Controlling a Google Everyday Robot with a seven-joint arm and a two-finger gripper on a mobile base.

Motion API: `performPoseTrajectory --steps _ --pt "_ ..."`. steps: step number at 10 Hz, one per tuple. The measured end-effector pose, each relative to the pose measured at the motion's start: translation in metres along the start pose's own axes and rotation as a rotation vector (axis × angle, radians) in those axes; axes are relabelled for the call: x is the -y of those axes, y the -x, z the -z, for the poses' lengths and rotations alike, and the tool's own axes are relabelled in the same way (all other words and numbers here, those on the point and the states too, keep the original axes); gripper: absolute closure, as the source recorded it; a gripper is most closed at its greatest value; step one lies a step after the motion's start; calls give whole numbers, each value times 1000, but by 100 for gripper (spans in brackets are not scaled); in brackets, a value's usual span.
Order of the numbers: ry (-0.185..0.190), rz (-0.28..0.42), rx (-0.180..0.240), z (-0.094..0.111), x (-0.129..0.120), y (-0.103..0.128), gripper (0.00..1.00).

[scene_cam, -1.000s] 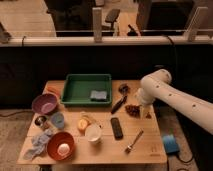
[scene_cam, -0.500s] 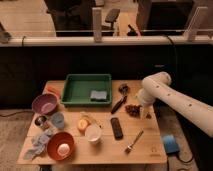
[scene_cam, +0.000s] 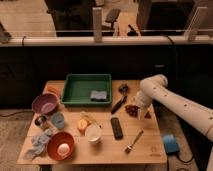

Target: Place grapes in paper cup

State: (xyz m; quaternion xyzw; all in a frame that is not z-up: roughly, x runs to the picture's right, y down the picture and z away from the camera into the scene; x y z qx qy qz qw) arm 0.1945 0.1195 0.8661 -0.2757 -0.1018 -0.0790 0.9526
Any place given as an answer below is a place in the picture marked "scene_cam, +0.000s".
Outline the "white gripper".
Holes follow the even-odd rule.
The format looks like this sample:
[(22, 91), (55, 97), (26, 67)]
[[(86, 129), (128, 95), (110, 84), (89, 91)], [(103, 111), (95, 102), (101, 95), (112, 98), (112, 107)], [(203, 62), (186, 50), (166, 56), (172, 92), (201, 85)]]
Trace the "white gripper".
[(148, 107), (152, 104), (153, 99), (146, 95), (143, 91), (138, 91), (134, 97), (135, 105), (138, 109), (138, 119), (143, 120), (148, 112)]

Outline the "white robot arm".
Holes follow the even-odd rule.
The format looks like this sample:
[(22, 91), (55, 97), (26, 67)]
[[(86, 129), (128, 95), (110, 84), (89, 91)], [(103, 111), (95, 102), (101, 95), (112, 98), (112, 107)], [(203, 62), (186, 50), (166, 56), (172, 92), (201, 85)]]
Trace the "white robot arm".
[[(167, 85), (168, 79), (162, 74), (140, 81), (139, 90), (134, 97), (135, 104), (140, 108), (139, 118), (147, 113), (149, 106), (156, 100), (213, 143), (213, 109), (169, 91)], [(213, 171), (213, 145), (206, 171)]]

